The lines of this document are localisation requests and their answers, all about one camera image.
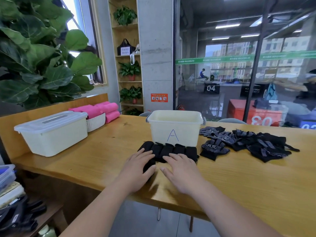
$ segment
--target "hand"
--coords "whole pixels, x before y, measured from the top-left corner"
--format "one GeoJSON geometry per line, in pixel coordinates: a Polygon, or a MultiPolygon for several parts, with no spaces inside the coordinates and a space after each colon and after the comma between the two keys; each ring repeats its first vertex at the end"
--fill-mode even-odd
{"type": "Polygon", "coordinates": [[[116,178],[116,181],[124,184],[128,194],[138,191],[156,170],[156,165],[151,166],[145,173],[143,169],[145,164],[155,155],[151,151],[144,152],[144,148],[129,157],[116,178]]]}
{"type": "Polygon", "coordinates": [[[163,156],[163,159],[170,164],[173,173],[164,167],[161,167],[160,170],[181,193],[192,195],[194,188],[205,181],[195,162],[183,154],[169,155],[163,156]]]}

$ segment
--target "black bag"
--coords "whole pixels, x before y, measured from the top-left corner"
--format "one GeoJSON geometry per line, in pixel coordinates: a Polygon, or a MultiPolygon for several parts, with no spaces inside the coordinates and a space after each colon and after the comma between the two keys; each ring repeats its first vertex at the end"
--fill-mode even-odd
{"type": "Polygon", "coordinates": [[[119,47],[118,47],[118,55],[121,55],[121,47],[129,47],[129,48],[130,48],[130,53],[129,53],[128,55],[132,54],[133,51],[136,50],[136,47],[133,47],[133,46],[128,42],[127,39],[124,39],[123,42],[119,45],[119,47]]]}

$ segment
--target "orange sign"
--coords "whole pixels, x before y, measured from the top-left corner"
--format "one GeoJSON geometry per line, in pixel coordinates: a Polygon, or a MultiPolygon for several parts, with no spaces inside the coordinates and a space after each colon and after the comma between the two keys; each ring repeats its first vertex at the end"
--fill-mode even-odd
{"type": "Polygon", "coordinates": [[[151,94],[151,102],[168,102],[168,94],[151,94]]]}

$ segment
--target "pink fabric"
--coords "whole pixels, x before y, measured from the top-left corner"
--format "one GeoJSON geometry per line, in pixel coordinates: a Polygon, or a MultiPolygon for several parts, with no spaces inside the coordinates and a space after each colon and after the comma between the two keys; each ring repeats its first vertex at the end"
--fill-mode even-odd
{"type": "Polygon", "coordinates": [[[116,103],[109,103],[107,105],[100,105],[100,104],[97,104],[98,107],[100,107],[102,111],[105,112],[106,114],[109,114],[110,112],[113,112],[113,111],[117,111],[117,109],[119,108],[116,103]]]}
{"type": "Polygon", "coordinates": [[[98,104],[96,104],[96,106],[99,106],[99,105],[107,105],[107,104],[109,104],[109,103],[110,103],[109,101],[106,101],[106,102],[98,103],[98,104]]]}
{"type": "Polygon", "coordinates": [[[88,120],[92,119],[96,116],[102,115],[104,111],[99,106],[93,105],[84,105],[76,108],[69,108],[69,111],[76,111],[76,112],[87,112],[88,113],[88,120]]]}
{"type": "Polygon", "coordinates": [[[112,120],[116,119],[117,117],[120,116],[119,111],[113,111],[105,115],[105,123],[109,123],[112,120]]]}

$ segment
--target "person's right hand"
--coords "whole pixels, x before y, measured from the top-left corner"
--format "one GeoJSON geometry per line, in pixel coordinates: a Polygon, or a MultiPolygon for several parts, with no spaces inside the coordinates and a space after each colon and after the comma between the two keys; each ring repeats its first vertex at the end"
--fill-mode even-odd
{"type": "Polygon", "coordinates": [[[192,195],[195,187],[205,181],[195,162],[183,154],[169,155],[163,159],[170,164],[172,172],[164,167],[160,170],[181,193],[192,195]]]}

